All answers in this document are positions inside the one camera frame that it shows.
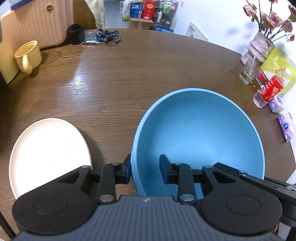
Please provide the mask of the blue bowl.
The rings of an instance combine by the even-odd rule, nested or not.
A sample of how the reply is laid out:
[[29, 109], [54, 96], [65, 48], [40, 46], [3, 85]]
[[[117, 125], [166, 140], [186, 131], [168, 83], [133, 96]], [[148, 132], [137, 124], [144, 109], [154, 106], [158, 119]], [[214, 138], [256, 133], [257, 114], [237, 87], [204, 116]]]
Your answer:
[[177, 196], [177, 186], [163, 182], [162, 154], [193, 169], [220, 162], [257, 178], [265, 175], [263, 145], [251, 119], [233, 101], [206, 89], [173, 91], [142, 117], [131, 156], [139, 196]]

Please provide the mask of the cream plate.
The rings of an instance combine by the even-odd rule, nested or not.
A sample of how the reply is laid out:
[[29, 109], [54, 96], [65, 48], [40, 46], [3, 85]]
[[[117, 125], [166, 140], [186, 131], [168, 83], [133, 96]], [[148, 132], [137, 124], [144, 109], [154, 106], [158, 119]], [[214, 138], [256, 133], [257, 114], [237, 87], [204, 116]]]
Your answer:
[[76, 168], [92, 166], [85, 138], [71, 123], [46, 118], [27, 127], [11, 152], [9, 180], [15, 198]]

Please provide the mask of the purple tissue pack near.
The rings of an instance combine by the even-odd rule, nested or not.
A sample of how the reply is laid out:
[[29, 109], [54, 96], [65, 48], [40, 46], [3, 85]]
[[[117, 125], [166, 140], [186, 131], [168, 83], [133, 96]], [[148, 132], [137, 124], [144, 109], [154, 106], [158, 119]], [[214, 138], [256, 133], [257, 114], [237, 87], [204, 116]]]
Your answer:
[[285, 137], [285, 141], [289, 142], [295, 137], [295, 122], [291, 113], [289, 111], [282, 111], [277, 119]]

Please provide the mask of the purple tissue pack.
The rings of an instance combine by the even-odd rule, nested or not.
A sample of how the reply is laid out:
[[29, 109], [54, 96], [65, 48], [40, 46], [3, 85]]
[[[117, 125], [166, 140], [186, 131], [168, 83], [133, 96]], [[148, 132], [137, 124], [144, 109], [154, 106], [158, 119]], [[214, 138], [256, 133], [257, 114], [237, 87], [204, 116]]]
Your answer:
[[277, 95], [268, 102], [268, 105], [272, 113], [279, 114], [285, 109], [285, 105], [283, 104], [281, 97]]
[[277, 119], [285, 137], [285, 141], [289, 142], [295, 137], [295, 122], [291, 113], [289, 111], [282, 111]]

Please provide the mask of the purple tissue pack far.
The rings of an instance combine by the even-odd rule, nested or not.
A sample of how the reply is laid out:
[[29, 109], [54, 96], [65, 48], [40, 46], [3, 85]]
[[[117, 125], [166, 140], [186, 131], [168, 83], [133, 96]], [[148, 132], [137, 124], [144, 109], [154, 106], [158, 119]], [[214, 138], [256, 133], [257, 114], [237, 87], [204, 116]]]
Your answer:
[[277, 95], [268, 102], [268, 105], [272, 113], [279, 114], [285, 109], [285, 105], [283, 104], [281, 97]]

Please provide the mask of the red label water bottle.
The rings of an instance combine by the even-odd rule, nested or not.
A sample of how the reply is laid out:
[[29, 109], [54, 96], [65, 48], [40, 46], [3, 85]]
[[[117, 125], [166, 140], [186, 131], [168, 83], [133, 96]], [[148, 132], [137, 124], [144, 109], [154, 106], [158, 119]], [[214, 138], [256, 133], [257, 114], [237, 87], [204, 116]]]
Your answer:
[[273, 97], [275, 97], [284, 85], [282, 79], [274, 75], [262, 89], [253, 97], [253, 102], [258, 108], [263, 108]]

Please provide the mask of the red flat box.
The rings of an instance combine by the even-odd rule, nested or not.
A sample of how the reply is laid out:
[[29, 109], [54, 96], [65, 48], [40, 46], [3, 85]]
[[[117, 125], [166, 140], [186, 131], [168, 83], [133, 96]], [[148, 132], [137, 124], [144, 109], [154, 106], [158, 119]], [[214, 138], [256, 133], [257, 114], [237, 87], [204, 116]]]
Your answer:
[[261, 72], [257, 77], [256, 77], [256, 81], [259, 85], [260, 88], [264, 87], [264, 85], [267, 84], [268, 82], [268, 78], [266, 77], [266, 75]]

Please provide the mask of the drinking glass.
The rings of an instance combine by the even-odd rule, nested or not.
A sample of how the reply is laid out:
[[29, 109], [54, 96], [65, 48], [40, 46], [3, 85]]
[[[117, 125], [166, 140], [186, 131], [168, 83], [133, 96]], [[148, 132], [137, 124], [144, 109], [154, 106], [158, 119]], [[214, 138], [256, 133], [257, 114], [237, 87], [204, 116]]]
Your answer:
[[242, 81], [242, 83], [248, 85], [261, 73], [262, 70], [259, 63], [255, 59], [249, 59], [243, 66], [243, 69], [239, 74], [239, 79]]

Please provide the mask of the brown rubber band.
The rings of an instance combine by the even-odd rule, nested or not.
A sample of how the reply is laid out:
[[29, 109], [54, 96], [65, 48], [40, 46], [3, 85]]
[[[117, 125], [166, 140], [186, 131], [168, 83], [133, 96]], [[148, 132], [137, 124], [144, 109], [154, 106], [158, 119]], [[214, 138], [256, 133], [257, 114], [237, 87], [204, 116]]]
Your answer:
[[49, 53], [42, 53], [42, 63], [45, 65], [54, 63], [55, 61], [57, 61], [61, 56], [61, 52], [59, 51], [52, 51]]

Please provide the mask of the black cup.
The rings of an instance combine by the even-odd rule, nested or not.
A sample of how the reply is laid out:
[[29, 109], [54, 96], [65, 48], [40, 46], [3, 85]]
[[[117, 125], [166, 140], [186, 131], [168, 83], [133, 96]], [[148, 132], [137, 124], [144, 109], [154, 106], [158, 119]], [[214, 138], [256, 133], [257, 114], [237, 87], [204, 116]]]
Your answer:
[[79, 45], [85, 38], [85, 28], [79, 24], [72, 24], [67, 30], [67, 40], [72, 45]]

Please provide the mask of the yellow mug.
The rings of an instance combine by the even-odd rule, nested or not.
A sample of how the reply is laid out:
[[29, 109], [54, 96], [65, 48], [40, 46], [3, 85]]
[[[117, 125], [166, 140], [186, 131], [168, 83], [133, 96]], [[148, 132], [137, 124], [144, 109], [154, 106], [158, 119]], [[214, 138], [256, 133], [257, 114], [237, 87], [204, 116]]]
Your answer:
[[14, 58], [22, 73], [32, 74], [42, 61], [42, 54], [39, 44], [36, 40], [29, 41], [22, 46], [14, 54]]

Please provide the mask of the green snack box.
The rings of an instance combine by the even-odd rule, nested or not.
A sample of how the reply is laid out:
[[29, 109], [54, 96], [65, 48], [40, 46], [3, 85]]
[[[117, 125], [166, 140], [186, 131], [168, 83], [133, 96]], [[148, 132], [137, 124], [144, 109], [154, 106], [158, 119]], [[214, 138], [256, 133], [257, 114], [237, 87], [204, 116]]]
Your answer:
[[282, 49], [274, 48], [261, 66], [268, 80], [275, 74], [284, 73], [283, 89], [279, 92], [284, 97], [295, 86], [295, 64]]

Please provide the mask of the yellow thermos jug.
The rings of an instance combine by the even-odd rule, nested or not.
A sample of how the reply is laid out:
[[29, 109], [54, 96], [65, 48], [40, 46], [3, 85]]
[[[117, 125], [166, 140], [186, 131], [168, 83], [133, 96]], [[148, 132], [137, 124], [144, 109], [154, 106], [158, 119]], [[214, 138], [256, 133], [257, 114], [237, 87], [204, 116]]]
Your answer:
[[14, 50], [7, 36], [2, 33], [0, 68], [6, 84], [9, 84], [19, 72], [18, 64], [14, 58]]

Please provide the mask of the cardboard box on floor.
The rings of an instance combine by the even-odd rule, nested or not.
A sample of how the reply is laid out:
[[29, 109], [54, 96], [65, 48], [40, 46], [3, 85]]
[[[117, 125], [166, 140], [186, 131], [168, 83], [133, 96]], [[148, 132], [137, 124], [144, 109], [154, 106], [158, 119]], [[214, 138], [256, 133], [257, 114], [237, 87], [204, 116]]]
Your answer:
[[149, 30], [154, 24], [152, 20], [145, 20], [139, 18], [129, 18], [129, 29]]

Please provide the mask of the flower vase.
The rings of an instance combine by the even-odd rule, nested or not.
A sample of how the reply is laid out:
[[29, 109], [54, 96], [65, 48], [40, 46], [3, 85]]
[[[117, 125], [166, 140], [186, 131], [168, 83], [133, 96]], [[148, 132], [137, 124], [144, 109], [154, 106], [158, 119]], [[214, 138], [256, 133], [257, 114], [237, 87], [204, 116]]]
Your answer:
[[262, 32], [258, 31], [247, 46], [247, 52], [241, 57], [243, 65], [255, 57], [255, 61], [263, 64], [275, 45]]

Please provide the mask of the blue carton box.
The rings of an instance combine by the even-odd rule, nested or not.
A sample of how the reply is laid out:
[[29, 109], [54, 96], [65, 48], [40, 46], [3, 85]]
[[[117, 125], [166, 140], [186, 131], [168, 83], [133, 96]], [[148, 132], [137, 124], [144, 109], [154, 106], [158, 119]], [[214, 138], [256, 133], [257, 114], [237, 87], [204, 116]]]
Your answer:
[[143, 9], [142, 4], [131, 4], [130, 17], [136, 18], [136, 19], [141, 19], [143, 10], [144, 9]]

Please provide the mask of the pink suitcase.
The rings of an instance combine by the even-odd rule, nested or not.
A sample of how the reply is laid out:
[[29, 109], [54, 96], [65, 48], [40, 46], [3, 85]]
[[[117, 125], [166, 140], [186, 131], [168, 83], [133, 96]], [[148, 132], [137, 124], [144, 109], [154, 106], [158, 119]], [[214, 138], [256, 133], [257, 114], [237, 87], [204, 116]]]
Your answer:
[[73, 1], [31, 1], [1, 16], [3, 35], [15, 51], [32, 40], [40, 48], [60, 45], [73, 23]]

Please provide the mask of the beige cloth on chair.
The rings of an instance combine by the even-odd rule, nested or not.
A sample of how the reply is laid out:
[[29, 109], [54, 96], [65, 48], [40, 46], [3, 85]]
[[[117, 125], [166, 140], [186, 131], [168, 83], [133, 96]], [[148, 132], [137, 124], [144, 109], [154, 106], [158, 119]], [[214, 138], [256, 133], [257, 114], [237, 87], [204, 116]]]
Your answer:
[[105, 7], [103, 0], [85, 0], [92, 12], [97, 29], [105, 28]]

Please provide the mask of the red carton box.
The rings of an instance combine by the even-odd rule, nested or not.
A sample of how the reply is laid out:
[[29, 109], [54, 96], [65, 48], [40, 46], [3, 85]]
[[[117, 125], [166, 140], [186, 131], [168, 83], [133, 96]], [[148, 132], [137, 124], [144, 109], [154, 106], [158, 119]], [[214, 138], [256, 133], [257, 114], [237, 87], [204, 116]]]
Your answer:
[[154, 16], [155, 1], [144, 0], [142, 18], [145, 20], [152, 20]]

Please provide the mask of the dried pink flowers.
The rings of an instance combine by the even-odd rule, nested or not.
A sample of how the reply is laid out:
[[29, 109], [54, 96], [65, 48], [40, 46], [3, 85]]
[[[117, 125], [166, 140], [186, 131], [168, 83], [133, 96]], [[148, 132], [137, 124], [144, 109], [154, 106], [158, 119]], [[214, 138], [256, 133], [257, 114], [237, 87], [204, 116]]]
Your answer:
[[278, 1], [269, 1], [270, 9], [269, 13], [261, 11], [260, 1], [258, 1], [258, 8], [250, 1], [246, 1], [247, 4], [243, 6], [243, 11], [250, 18], [252, 22], [258, 24], [258, 30], [271, 42], [285, 38], [287, 42], [293, 42], [295, 40], [295, 34], [293, 34], [293, 24], [295, 23], [295, 4], [289, 4], [289, 16], [287, 19], [282, 20], [279, 15], [273, 11], [273, 6]]

